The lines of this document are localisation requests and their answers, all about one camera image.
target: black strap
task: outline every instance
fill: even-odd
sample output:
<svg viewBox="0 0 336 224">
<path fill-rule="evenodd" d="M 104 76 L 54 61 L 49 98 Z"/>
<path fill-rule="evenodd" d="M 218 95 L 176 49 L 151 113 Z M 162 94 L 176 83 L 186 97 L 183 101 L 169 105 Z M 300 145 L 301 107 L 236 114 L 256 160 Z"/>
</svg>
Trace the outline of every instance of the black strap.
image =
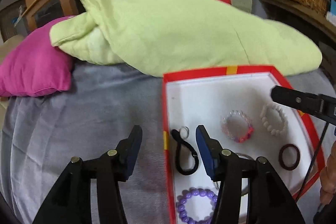
<svg viewBox="0 0 336 224">
<path fill-rule="evenodd" d="M 177 131 L 176 129 L 173 129 L 171 131 L 171 135 L 174 138 L 174 140 L 176 140 L 177 142 L 177 148 L 176 148 L 176 154 L 175 154 L 175 165 L 176 165 L 177 171 L 180 174 L 185 175 L 185 176 L 192 175 L 193 173 L 196 172 L 198 165 L 200 163 L 200 161 L 198 160 L 196 150 L 191 146 L 191 144 L 187 143 L 185 140 L 181 138 L 179 131 Z M 191 155 L 195 160 L 195 165 L 190 170 L 183 170 L 182 167 L 180 166 L 181 145 L 184 145 L 187 149 L 190 150 Z"/>
</svg>

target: purple beaded bracelet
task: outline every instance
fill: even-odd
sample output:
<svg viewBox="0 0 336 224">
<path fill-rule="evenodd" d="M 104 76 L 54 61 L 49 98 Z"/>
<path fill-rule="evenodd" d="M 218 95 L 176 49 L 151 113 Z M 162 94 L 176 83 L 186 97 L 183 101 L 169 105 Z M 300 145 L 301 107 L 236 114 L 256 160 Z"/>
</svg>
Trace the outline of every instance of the purple beaded bracelet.
<svg viewBox="0 0 336 224">
<path fill-rule="evenodd" d="M 215 195 L 213 191 L 206 191 L 203 189 L 194 189 L 191 192 L 186 193 L 184 197 L 180 200 L 180 202 L 177 204 L 178 215 L 180 219 L 182 220 L 182 222 L 188 223 L 188 224 L 210 224 L 211 223 L 212 217 L 210 217 L 207 220 L 197 222 L 187 215 L 187 211 L 185 210 L 184 205 L 187 203 L 188 199 L 192 198 L 192 196 L 198 196 L 198 195 L 201 197 L 207 196 L 208 198 L 211 199 L 211 201 L 214 202 L 214 206 L 216 207 L 217 195 Z"/>
</svg>

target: light green pillow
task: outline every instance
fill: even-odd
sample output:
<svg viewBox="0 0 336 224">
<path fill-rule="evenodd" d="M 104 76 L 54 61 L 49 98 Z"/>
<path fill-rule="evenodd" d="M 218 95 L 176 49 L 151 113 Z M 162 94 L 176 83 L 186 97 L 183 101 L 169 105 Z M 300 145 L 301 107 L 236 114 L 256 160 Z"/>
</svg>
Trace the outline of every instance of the light green pillow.
<svg viewBox="0 0 336 224">
<path fill-rule="evenodd" d="M 95 64 L 125 61 L 145 74 L 271 64 L 283 75 L 318 68 L 312 40 L 218 0 L 81 0 L 87 13 L 54 25 L 51 43 Z"/>
</svg>

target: white beaded bracelet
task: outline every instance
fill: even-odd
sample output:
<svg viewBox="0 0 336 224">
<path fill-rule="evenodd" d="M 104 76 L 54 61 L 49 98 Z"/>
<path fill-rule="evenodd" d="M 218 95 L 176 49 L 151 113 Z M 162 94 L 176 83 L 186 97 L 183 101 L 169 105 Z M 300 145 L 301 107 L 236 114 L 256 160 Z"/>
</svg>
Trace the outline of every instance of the white beaded bracelet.
<svg viewBox="0 0 336 224">
<path fill-rule="evenodd" d="M 281 129 L 275 129 L 273 126 L 269 123 L 266 114 L 268 109 L 274 109 L 279 113 L 279 116 L 281 118 L 281 122 L 283 127 Z M 288 132 L 288 120 L 287 116 L 285 115 L 284 111 L 281 109 L 281 107 L 278 104 L 275 103 L 269 103 L 267 105 L 264 105 L 262 108 L 260 118 L 262 121 L 263 126 L 266 128 L 268 132 L 271 133 L 272 136 L 282 136 Z"/>
</svg>

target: gray fabric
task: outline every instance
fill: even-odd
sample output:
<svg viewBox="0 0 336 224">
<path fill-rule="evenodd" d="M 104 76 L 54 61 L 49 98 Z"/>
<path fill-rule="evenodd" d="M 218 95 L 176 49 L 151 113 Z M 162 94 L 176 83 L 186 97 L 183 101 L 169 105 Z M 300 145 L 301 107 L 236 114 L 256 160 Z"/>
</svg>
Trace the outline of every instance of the gray fabric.
<svg viewBox="0 0 336 224">
<path fill-rule="evenodd" d="M 320 70 L 288 79 L 298 90 L 336 97 Z M 120 183 L 128 223 L 169 223 L 161 85 L 161 79 L 125 64 L 77 62 L 71 91 L 44 98 L 11 98 L 1 134 L 0 179 L 16 215 L 31 223 L 71 156 L 96 158 L 115 148 L 139 124 L 143 141 L 137 164 L 129 181 Z M 313 121 L 320 134 L 324 123 Z M 333 128 L 323 145 L 326 157 L 335 139 Z M 299 201 L 307 223 L 312 223 L 319 204 L 319 190 L 316 183 Z M 96 205 L 92 207 L 97 219 Z"/>
</svg>

